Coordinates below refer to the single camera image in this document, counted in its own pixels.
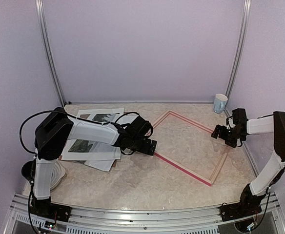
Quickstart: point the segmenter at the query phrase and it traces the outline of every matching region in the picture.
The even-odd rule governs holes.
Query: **light blue mug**
[[[224,94],[216,94],[214,98],[213,111],[220,114],[224,111],[228,98]]]

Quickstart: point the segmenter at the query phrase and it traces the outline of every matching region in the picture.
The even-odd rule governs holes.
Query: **stack of papers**
[[[77,116],[97,122],[114,122],[123,114],[124,108],[119,108],[79,110]],[[124,121],[131,122],[135,118],[133,116],[125,117],[126,118],[120,119],[118,123],[122,124]],[[113,147],[100,142],[75,139],[67,141],[61,155],[62,160],[77,161],[84,165],[108,172],[110,171],[113,162],[116,159],[121,159],[121,150],[119,147]]]

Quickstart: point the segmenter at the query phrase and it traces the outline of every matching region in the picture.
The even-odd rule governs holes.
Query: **vertical metal pole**
[[[232,89],[235,83],[242,51],[244,48],[244,40],[245,40],[246,29],[247,29],[247,25],[249,21],[250,7],[251,7],[251,0],[244,0],[244,12],[243,12],[243,18],[242,18],[242,22],[240,26],[238,46],[236,50],[234,64],[232,66],[231,73],[230,73],[229,83],[228,83],[227,90],[226,90],[226,96],[228,97],[228,99],[230,98],[230,95],[231,95],[231,92],[232,92]]]
[[[56,88],[56,92],[58,95],[59,102],[60,102],[61,106],[63,107],[63,106],[65,106],[66,101],[65,101],[65,98],[63,95],[62,88],[60,86],[60,82],[59,82],[59,79],[57,76],[57,72],[56,72],[56,68],[55,68],[55,64],[54,64],[54,60],[53,60],[53,56],[52,56],[51,49],[50,49],[47,27],[46,27],[46,21],[45,21],[45,15],[44,15],[43,2],[42,2],[42,0],[35,0],[35,2],[36,2],[37,14],[39,17],[41,36],[43,39],[43,44],[44,44],[45,53],[46,53],[46,57],[48,60],[50,72],[51,72],[51,77],[53,79],[53,83],[54,83],[55,88]]]

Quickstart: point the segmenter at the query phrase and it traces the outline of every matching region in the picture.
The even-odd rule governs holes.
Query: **mug handle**
[[[224,103],[221,102],[221,110],[224,108]]]

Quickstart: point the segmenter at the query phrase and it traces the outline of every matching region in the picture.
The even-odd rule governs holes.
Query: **white wall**
[[[244,0],[44,1],[67,101],[213,101],[225,93]]]
[[[22,192],[23,164],[31,159],[20,145],[19,126],[29,115],[56,107],[51,81],[31,0],[0,0],[0,226],[15,192]],[[34,129],[24,129],[24,141],[34,149]]]
[[[252,0],[250,21],[229,110],[246,108],[248,118],[285,111],[285,0]],[[261,170],[273,135],[249,136],[246,144]],[[285,214],[285,174],[273,189]]]

